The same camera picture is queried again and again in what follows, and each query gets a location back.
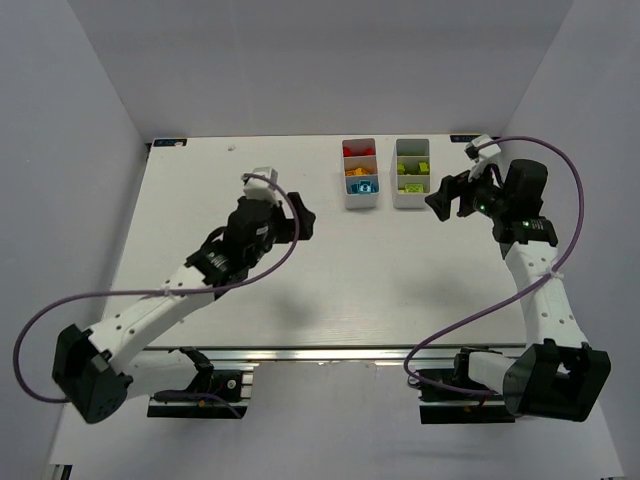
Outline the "cyan arched lego brick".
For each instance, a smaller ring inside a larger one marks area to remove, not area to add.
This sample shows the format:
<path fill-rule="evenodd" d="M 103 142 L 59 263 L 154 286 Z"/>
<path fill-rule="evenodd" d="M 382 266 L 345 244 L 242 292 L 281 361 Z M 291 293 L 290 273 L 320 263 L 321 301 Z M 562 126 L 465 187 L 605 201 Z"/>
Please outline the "cyan arched lego brick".
<path fill-rule="evenodd" d="M 349 187 L 349 193 L 353 195 L 377 194 L 378 186 L 369 180 L 359 180 Z"/>

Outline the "yellow oval lego piece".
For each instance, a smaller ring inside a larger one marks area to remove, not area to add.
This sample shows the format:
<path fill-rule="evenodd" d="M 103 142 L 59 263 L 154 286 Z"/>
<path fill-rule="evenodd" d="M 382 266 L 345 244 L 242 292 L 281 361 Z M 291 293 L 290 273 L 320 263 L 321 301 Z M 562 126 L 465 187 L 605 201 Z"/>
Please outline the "yellow oval lego piece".
<path fill-rule="evenodd" d="M 370 172 L 368 170 L 366 170 L 365 168 L 359 167 L 359 168 L 355 168 L 355 169 L 346 170 L 345 171 L 345 175 L 347 177 L 350 177 L 350 176 L 367 176 L 367 175 L 370 175 Z"/>

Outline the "red curved lego piece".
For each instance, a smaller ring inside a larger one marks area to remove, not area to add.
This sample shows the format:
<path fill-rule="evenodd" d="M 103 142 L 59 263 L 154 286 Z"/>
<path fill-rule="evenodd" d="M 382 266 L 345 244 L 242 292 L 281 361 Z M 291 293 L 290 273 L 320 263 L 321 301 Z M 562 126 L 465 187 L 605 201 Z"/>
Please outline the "red curved lego piece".
<path fill-rule="evenodd" d="M 344 157 L 354 157 L 357 156 L 359 153 L 359 151 L 357 149 L 348 147 L 348 146 L 344 146 L 343 147 L 343 156 Z"/>

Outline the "pale green 2x2 lego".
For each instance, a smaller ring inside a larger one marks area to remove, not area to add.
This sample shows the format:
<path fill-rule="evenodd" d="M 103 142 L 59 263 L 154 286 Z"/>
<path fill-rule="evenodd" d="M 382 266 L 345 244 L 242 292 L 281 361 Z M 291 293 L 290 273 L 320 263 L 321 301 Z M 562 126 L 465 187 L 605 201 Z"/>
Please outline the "pale green 2x2 lego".
<path fill-rule="evenodd" d="M 401 194 L 424 194 L 424 185 L 420 183 L 409 183 L 398 189 Z"/>

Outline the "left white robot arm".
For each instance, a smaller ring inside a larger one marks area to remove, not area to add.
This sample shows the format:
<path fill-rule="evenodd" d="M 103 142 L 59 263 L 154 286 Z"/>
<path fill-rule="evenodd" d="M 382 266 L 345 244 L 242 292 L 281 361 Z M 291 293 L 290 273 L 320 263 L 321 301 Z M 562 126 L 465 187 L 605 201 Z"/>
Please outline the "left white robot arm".
<path fill-rule="evenodd" d="M 296 192 L 280 202 L 242 196 L 225 226 L 214 230 L 163 284 L 159 296 L 142 296 L 128 309 L 85 329 L 65 328 L 57 338 L 52 378 L 88 424 L 99 423 L 127 400 L 148 395 L 163 401 L 223 403 L 225 381 L 194 347 L 150 351 L 148 345 L 191 313 L 243 283 L 276 244 L 306 241 L 316 216 Z"/>

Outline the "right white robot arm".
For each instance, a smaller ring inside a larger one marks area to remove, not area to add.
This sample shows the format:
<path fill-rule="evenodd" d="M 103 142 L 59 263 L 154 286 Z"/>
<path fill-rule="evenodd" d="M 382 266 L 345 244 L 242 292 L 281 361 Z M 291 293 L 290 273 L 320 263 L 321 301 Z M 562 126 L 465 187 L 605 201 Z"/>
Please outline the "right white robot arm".
<path fill-rule="evenodd" d="M 515 359 L 487 348 L 464 347 L 456 355 L 453 387 L 493 393 L 512 416 L 585 421 L 611 371 L 609 355 L 592 348 L 578 326 L 562 279 L 553 266 L 558 239 L 541 216 L 548 171 L 536 161 L 516 159 L 504 180 L 488 167 L 477 178 L 464 171 L 441 180 L 426 197 L 441 221 L 453 200 L 459 217 L 475 212 L 493 223 L 493 237 L 517 287 L 526 348 Z"/>

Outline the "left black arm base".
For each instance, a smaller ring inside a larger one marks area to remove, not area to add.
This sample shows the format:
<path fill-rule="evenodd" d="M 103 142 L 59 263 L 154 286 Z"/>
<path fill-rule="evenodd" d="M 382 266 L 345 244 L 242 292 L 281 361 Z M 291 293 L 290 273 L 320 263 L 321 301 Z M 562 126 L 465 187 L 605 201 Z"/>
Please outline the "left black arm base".
<path fill-rule="evenodd" d="M 196 374 L 182 390 L 164 389 L 155 393 L 147 408 L 148 418 L 241 420 L 248 409 L 249 396 L 242 370 L 216 367 L 194 347 L 178 352 L 189 359 Z"/>

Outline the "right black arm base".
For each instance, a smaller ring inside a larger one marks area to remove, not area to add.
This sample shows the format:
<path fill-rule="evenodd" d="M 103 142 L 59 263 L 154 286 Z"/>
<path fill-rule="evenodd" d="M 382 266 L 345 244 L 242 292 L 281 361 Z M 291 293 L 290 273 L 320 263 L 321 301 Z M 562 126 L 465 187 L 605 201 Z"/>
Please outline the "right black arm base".
<path fill-rule="evenodd" d="M 471 395 L 443 388 L 449 385 L 459 389 L 487 390 L 486 386 L 468 377 L 469 357 L 483 349 L 463 347 L 450 367 L 428 367 L 417 371 L 431 383 L 408 378 L 411 388 L 419 391 L 419 413 L 422 425 L 481 425 L 510 424 L 516 417 L 510 414 L 503 397 L 497 393 Z"/>

